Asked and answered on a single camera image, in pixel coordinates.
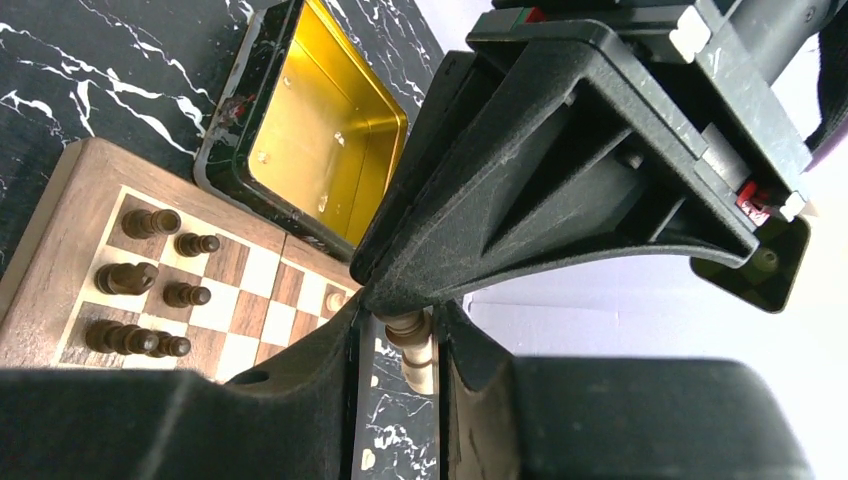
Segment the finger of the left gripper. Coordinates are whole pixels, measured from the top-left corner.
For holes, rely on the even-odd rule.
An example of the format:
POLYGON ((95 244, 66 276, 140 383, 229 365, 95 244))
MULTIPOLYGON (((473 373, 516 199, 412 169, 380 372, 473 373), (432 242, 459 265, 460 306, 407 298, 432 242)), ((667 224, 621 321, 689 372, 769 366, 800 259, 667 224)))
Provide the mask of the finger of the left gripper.
POLYGON ((350 273, 365 285, 419 192, 454 141, 491 98, 503 75, 467 51, 446 54, 430 85, 397 168, 353 255, 350 273))

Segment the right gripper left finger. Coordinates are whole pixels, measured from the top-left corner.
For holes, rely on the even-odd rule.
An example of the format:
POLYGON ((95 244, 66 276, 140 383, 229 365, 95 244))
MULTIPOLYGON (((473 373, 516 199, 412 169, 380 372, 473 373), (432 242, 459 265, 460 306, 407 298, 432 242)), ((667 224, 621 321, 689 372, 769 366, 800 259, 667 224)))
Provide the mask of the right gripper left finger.
POLYGON ((359 303, 224 384, 186 370, 5 370, 5 479, 349 479, 359 303))

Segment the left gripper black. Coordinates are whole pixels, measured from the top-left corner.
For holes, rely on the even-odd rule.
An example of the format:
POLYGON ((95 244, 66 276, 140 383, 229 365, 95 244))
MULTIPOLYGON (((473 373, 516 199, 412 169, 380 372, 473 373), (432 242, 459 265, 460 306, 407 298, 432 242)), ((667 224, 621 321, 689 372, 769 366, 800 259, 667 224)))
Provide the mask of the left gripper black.
POLYGON ((809 238, 808 148, 739 39, 737 2, 498 1, 474 53, 503 75, 376 264, 401 315, 517 277, 679 255, 784 310, 809 238))

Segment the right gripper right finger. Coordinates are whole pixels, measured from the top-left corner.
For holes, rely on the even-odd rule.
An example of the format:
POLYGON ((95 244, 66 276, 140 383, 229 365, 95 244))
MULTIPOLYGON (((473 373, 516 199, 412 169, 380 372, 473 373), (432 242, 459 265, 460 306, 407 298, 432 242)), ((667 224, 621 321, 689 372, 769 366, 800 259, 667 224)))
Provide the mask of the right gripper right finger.
POLYGON ((771 390, 726 360, 510 353, 434 308, 444 479, 808 479, 771 390))

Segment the white chess piece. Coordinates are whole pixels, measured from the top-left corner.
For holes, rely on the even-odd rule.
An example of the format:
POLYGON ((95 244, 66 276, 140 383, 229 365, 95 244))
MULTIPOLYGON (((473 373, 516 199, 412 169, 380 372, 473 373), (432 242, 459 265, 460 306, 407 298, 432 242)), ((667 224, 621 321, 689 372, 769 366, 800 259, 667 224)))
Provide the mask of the white chess piece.
POLYGON ((382 322, 388 341, 401 351, 401 371, 409 387, 418 394, 433 395, 434 350, 430 313, 418 310, 386 317, 382 322))

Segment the white chess pawn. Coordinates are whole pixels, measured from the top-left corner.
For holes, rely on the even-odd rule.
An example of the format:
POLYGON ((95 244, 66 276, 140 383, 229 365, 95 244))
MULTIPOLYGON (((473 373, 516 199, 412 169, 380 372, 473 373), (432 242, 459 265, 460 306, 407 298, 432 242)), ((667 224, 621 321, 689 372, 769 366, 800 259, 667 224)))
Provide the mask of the white chess pawn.
POLYGON ((330 312, 339 311, 346 303, 346 295, 344 292, 332 292, 325 298, 325 307, 330 312))

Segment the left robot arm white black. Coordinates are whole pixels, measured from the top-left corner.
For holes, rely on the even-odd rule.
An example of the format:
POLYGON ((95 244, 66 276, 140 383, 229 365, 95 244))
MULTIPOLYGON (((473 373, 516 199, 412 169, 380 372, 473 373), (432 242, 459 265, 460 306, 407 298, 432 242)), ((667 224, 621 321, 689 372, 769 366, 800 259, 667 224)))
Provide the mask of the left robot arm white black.
POLYGON ((740 268, 847 120, 843 1, 496 1, 466 41, 353 256, 377 315, 620 257, 740 268))

